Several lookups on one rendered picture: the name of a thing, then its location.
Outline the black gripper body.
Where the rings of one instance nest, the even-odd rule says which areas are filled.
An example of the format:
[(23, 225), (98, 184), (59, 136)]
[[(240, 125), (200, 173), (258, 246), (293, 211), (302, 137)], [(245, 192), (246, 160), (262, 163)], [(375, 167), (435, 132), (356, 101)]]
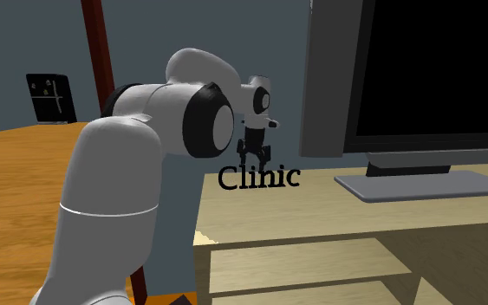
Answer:
[(249, 149), (261, 149), (264, 145), (264, 128), (249, 128), (244, 130), (244, 144)]

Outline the black lettering sign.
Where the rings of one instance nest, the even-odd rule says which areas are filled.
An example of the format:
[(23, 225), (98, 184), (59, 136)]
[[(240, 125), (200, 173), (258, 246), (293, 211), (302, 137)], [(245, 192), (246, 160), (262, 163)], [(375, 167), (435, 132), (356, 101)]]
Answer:
[(276, 170), (259, 171), (255, 166), (225, 166), (217, 174), (218, 185), (226, 191), (255, 190), (266, 188), (298, 187), (302, 171), (286, 169), (280, 165)]

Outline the beige wooden shelf unit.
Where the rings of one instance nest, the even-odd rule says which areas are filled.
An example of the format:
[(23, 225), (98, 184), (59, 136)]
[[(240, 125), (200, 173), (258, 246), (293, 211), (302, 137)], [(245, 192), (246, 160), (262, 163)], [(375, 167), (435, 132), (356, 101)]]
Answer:
[(368, 204), (337, 175), (240, 191), (206, 175), (198, 305), (488, 305), (488, 197)]

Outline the grey flat screen television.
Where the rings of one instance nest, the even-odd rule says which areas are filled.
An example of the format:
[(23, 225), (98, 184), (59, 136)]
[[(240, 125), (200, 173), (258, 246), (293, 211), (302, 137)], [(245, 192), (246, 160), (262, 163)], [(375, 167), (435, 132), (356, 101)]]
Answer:
[(488, 196), (488, 0), (310, 0), (299, 153), (358, 199)]

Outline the black refrigerator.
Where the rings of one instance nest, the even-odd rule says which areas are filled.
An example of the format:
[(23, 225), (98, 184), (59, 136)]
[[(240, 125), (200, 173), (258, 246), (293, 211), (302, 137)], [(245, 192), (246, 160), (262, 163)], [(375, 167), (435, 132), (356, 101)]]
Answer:
[(72, 94), (66, 75), (26, 74), (39, 124), (76, 123)]

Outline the dark red wooden post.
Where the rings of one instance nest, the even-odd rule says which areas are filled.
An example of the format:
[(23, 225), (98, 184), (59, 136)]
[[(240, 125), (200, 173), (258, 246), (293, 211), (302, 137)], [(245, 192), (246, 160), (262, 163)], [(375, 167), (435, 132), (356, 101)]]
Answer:
[(81, 0), (81, 9), (99, 108), (103, 112), (108, 96), (114, 91), (114, 78), (101, 0)]

